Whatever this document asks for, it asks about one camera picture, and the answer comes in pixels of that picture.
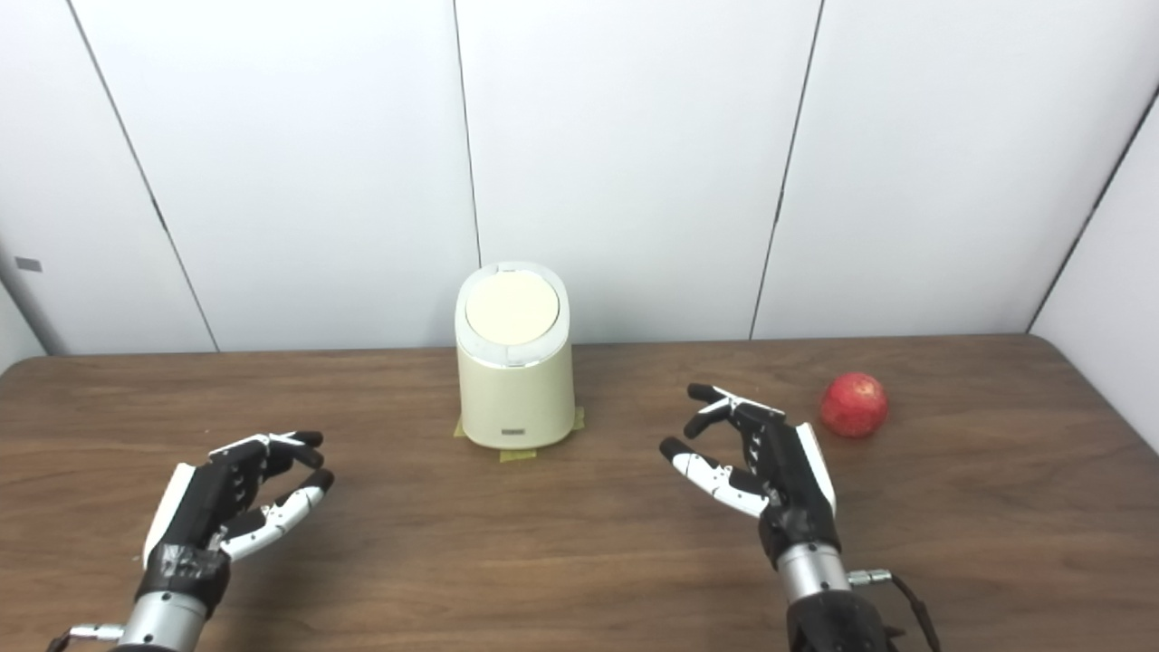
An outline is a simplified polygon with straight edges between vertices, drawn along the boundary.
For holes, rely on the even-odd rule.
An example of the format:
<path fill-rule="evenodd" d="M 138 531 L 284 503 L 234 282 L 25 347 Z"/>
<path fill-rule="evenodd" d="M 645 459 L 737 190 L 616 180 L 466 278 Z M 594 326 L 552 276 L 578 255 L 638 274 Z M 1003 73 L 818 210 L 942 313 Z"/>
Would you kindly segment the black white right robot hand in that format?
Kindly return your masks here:
<path fill-rule="evenodd" d="M 714 500 L 755 517 L 773 567 L 796 549 L 839 551 L 834 488 L 811 426 L 792 426 L 779 409 L 713 384 L 691 383 L 687 395 L 704 405 L 684 425 L 683 438 L 661 442 L 666 462 Z M 688 446 L 716 424 L 736 428 L 741 467 Z"/>

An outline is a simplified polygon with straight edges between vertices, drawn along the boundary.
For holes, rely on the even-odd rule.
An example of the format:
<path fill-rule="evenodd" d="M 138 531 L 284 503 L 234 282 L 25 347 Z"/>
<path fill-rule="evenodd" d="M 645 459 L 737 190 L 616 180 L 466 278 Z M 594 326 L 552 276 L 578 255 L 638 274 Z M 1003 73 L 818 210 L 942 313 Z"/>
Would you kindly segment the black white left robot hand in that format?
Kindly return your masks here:
<path fill-rule="evenodd" d="M 207 453 L 201 466 L 177 464 L 150 525 L 144 577 L 136 598 L 192 598 L 216 614 L 236 561 L 272 545 L 305 520 L 334 484 L 325 469 L 323 433 L 260 433 Z M 261 488 L 294 464 L 309 470 L 293 491 L 256 506 Z"/>

